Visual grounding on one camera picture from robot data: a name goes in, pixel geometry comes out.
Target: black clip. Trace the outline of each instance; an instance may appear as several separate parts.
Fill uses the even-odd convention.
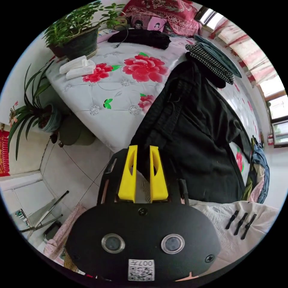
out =
[[[250,222],[248,224],[245,225],[245,231],[243,233],[243,235],[241,236],[241,240],[244,240],[247,234],[248,229],[250,228],[252,222],[254,221],[255,217],[257,216],[257,214],[254,214],[252,219],[250,220]]]
[[[235,213],[234,213],[234,214],[232,215],[232,217],[230,218],[230,220],[229,220],[227,226],[225,227],[225,229],[229,229],[229,228],[230,228],[231,223],[232,223],[232,222],[235,220],[235,218],[238,216],[238,213],[239,213],[239,211],[236,210]]]
[[[244,216],[242,217],[242,219],[238,222],[238,226],[236,228],[236,231],[234,232],[234,235],[238,235],[239,229],[240,229],[241,225],[243,224],[247,215],[248,215],[248,213],[245,213]]]

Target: screw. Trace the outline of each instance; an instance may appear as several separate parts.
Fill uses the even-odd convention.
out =
[[[138,213],[139,213],[140,216],[145,216],[145,215],[147,215],[148,210],[146,208],[140,208],[138,210]]]
[[[214,260],[214,255],[209,255],[205,258],[206,263],[211,263]]]

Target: floral bedspread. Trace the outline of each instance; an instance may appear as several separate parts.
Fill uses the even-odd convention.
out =
[[[115,43],[105,41],[98,44],[97,54],[91,58],[96,64],[92,75],[66,80],[59,74],[65,63],[62,60],[53,63],[46,76],[83,124],[117,152],[129,146],[170,72],[186,59],[185,45],[194,43],[185,37],[170,39],[166,50],[129,43],[115,48]],[[218,90],[236,111],[249,136],[258,135],[253,109],[240,85],[235,82]],[[249,164],[239,147],[234,143],[230,146],[246,182]]]

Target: window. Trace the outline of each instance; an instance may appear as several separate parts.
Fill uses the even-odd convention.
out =
[[[260,84],[265,97],[276,94],[279,91],[284,90],[283,83],[279,76],[274,77],[271,80],[266,80]]]
[[[222,18],[223,15],[220,13],[217,13],[214,10],[203,6],[199,9],[195,20],[199,21],[203,26],[214,30]]]
[[[213,15],[213,17],[210,19],[210,21],[206,24],[208,27],[211,29],[215,29],[216,25],[219,23],[219,21],[223,18],[224,16],[221,15],[220,13],[216,13]]]
[[[279,76],[259,85],[269,109],[274,147],[288,147],[288,96]]]
[[[273,124],[274,145],[288,145],[288,121]]]
[[[287,95],[273,99],[270,102],[271,118],[277,119],[288,115],[288,97]]]

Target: yellow bracket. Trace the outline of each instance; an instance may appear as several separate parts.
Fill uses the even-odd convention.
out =
[[[168,198],[168,190],[162,168],[158,147],[150,146],[150,201],[161,201]]]
[[[129,146],[124,166],[122,180],[118,192],[121,200],[133,201],[136,199],[136,167],[137,167],[137,145]]]

